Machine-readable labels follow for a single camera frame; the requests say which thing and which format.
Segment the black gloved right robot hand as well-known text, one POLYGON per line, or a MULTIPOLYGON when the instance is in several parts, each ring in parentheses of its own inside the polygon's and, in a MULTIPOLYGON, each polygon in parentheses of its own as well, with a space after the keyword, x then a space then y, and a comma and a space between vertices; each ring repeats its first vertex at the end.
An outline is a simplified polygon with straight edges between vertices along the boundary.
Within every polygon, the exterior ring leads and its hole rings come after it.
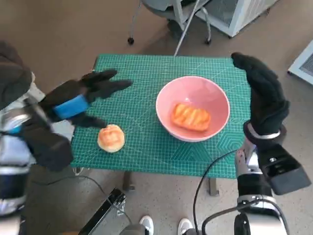
POLYGON ((255 57, 234 52, 231 58, 235 67, 246 72, 251 88, 250 123, 254 131, 260 136, 278 133, 290 108, 278 76, 255 57))

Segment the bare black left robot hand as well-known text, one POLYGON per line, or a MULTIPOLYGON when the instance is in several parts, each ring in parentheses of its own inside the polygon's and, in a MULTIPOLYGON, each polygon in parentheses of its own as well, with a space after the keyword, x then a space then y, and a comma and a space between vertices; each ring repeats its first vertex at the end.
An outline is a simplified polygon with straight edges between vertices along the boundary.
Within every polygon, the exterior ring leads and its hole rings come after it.
POLYGON ((86 111, 96 99, 109 98, 133 84, 129 79, 111 80, 115 75, 116 70, 92 71, 79 80, 71 79, 48 93, 39 105, 52 122, 69 120, 80 127, 106 128, 106 121, 86 111))

